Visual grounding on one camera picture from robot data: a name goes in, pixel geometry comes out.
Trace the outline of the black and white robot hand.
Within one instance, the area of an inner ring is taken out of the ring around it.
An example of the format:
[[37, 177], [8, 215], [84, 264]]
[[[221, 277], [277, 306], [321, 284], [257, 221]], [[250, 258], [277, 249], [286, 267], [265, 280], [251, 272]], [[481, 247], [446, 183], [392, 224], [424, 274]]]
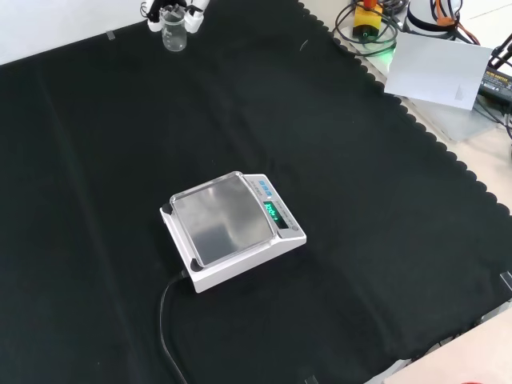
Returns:
[[139, 12], [147, 20], [147, 25], [152, 32], [160, 32], [163, 28], [161, 14], [166, 7], [178, 8], [184, 12], [184, 25], [188, 33], [198, 32], [203, 20], [204, 13], [209, 5], [209, 0], [154, 0], [142, 1]]

